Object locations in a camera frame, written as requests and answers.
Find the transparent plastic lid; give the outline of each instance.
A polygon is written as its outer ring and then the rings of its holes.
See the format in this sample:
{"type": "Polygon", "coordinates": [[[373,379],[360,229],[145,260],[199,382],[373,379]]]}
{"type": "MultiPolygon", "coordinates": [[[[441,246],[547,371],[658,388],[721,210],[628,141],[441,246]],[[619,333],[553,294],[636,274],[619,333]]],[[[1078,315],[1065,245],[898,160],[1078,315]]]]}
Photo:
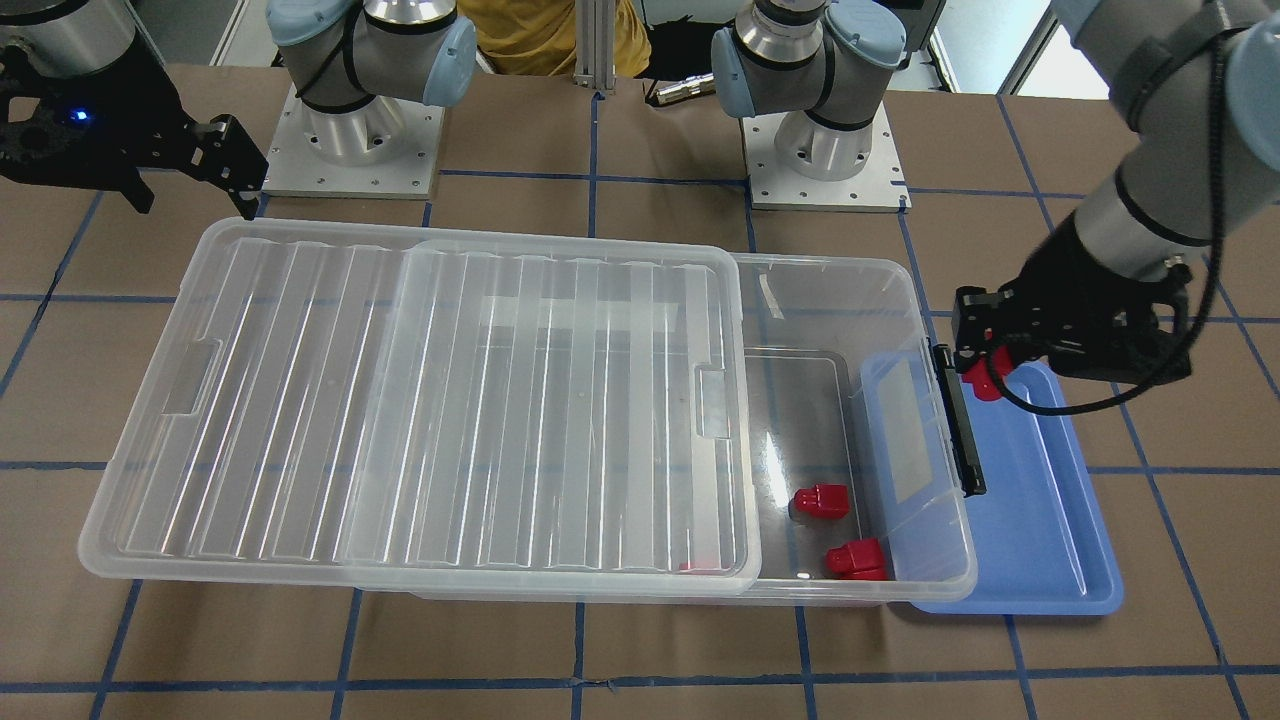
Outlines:
{"type": "Polygon", "coordinates": [[[760,568],[717,249],[223,220],[81,537],[113,577],[724,596],[760,568]]]}

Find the black cable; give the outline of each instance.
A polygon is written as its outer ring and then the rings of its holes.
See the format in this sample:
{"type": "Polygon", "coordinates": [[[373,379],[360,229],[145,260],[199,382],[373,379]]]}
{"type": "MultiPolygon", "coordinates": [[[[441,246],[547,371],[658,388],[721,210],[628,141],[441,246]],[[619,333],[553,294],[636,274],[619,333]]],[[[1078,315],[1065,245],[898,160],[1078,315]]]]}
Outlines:
{"type": "MultiPolygon", "coordinates": [[[[316,83],[320,82],[320,78],[324,77],[325,70],[329,69],[329,65],[332,65],[333,61],[338,59],[338,55],[342,54],[343,50],[346,50],[346,49],[348,49],[351,46],[351,44],[353,41],[353,36],[352,36],[351,29],[352,29],[352,27],[355,24],[353,20],[357,19],[357,17],[358,17],[357,13],[360,13],[360,12],[362,12],[362,8],[360,5],[356,5],[356,6],[353,6],[347,13],[347,17],[343,18],[343,23],[344,23],[343,24],[343,31],[342,31],[342,35],[338,37],[338,42],[334,44],[333,49],[329,50],[329,54],[325,55],[324,60],[320,61],[320,67],[316,68],[316,72],[312,73],[312,76],[307,79],[307,82],[302,83],[302,87],[300,87],[298,91],[293,94],[294,97],[302,97],[312,87],[315,87],[316,83]]],[[[352,85],[356,85],[356,87],[360,87],[358,83],[352,83],[352,85]]],[[[365,91],[365,88],[362,88],[362,87],[360,87],[360,90],[362,92],[365,91]]]]}
{"type": "Polygon", "coordinates": [[[993,357],[996,350],[1000,350],[1014,340],[1012,337],[1002,337],[987,352],[983,361],[987,366],[987,373],[991,375],[992,383],[996,386],[996,389],[1000,391],[1000,395],[1005,400],[1010,401],[1016,407],[1037,415],[1062,416],[1083,415],[1084,413],[1106,410],[1128,402],[1155,387],[1165,373],[1174,365],[1174,363],[1179,361],[1184,355],[1190,352],[1192,346],[1196,345],[1201,332],[1203,332],[1204,325],[1208,323],[1210,311],[1213,309],[1213,300],[1217,296],[1217,281],[1221,274],[1224,246],[1226,245],[1226,213],[1224,209],[1225,191],[1222,173],[1222,127],[1226,120],[1226,92],[1224,82],[1224,77],[1226,74],[1226,54],[1224,53],[1225,45],[1226,38],[1220,35],[1213,38],[1210,46],[1212,56],[1212,61],[1210,63],[1211,70],[1208,85],[1210,256],[1204,291],[1201,293],[1199,307],[1196,310],[1196,319],[1192,322],[1192,327],[1188,328],[1187,334],[1181,337],[1178,345],[1174,346],[1160,365],[1138,384],[1106,400],[1085,402],[1082,405],[1069,405],[1064,407],[1034,405],[1018,397],[1009,389],[1009,386],[1005,384],[1005,379],[1000,377],[1000,373],[996,370],[996,361],[993,357]]]}

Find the table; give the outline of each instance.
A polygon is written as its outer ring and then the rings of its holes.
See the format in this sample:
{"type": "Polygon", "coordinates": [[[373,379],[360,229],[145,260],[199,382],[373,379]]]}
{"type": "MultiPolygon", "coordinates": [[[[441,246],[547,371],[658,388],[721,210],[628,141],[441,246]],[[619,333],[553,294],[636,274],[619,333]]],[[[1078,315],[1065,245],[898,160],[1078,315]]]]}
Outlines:
{"type": "MultiPolygon", "coordinates": [[[[265,146],[284,70],[170,70],[192,115],[234,113],[265,146]]],[[[954,288],[1012,277],[1135,142],[1101,102],[891,94],[910,213],[753,211],[713,100],[654,110],[618,85],[477,77],[430,204],[278,197],[265,214],[887,258],[945,338],[954,288]]],[[[1196,375],[1076,420],[1124,606],[941,618],[90,575],[76,538],[100,474],[196,241],[233,214],[178,173],[146,181],[150,215],[0,181],[3,717],[1280,717],[1280,208],[1228,245],[1196,375]]],[[[1064,384],[1075,402],[1111,392],[1064,384]]]]}

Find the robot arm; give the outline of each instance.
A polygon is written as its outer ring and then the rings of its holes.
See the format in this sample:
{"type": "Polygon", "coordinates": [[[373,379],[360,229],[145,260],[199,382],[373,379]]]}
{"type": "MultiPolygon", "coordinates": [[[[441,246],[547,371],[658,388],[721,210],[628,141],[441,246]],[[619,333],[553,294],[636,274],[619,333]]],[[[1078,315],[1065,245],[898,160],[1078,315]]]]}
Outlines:
{"type": "Polygon", "coordinates": [[[248,219],[266,160],[230,115],[197,123],[125,0],[0,0],[0,176],[155,199],[138,168],[180,170],[248,219]],[[12,102],[35,113],[13,120],[12,102]]]}
{"type": "Polygon", "coordinates": [[[956,365],[984,400],[1004,393],[989,370],[1041,356],[1062,375],[1148,387],[1190,374],[1185,258],[1216,234],[1211,168],[1221,170],[1221,234],[1280,196],[1280,13],[1258,0],[1053,8],[1142,143],[1016,278],[956,291],[956,365]],[[1225,117],[1210,142],[1219,44],[1225,117]],[[1160,306],[1172,309],[1171,329],[1160,306]]]}
{"type": "Polygon", "coordinates": [[[716,92],[735,118],[790,113],[774,140],[803,176],[855,176],[872,120],[906,46],[901,20],[872,0],[753,0],[712,40],[716,92]]]}
{"type": "Polygon", "coordinates": [[[453,106],[475,70],[476,31],[456,0],[271,0],[271,38],[312,110],[375,96],[453,106]]]}
{"type": "Polygon", "coordinates": [[[310,147],[335,167],[411,152],[413,120],[394,99],[453,106],[476,67],[475,26],[454,0],[271,0],[266,22],[310,147]]]}

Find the blue joint cap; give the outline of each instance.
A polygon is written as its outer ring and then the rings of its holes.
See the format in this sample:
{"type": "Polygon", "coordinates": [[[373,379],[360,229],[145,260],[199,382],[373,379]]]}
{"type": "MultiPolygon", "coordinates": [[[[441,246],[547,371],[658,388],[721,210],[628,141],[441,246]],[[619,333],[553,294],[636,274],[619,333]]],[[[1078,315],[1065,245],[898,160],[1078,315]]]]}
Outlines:
{"type": "Polygon", "coordinates": [[[471,87],[471,77],[476,70],[476,26],[467,18],[458,17],[445,31],[440,51],[426,76],[422,88],[424,105],[452,108],[471,87]]]}
{"type": "Polygon", "coordinates": [[[827,27],[837,45],[868,63],[896,70],[906,50],[906,28],[888,8],[872,0],[840,0],[827,8],[827,27]]]}
{"type": "Polygon", "coordinates": [[[1075,38],[1079,36],[1080,28],[1089,19],[1094,10],[1102,0],[1052,0],[1051,5],[1053,8],[1053,14],[1066,28],[1066,33],[1071,36],[1071,44],[1075,44],[1075,38]]]}
{"type": "Polygon", "coordinates": [[[1280,12],[1249,28],[1231,54],[1226,105],[1244,143],[1280,173],[1280,12]]]}
{"type": "Polygon", "coordinates": [[[270,0],[266,27],[271,42],[288,47],[306,42],[342,20],[357,0],[270,0]]]}
{"type": "Polygon", "coordinates": [[[716,76],[716,97],[719,99],[724,114],[731,118],[754,118],[755,101],[751,88],[746,85],[746,70],[742,58],[733,46],[733,31],[721,28],[712,36],[712,73],[716,76]]]}

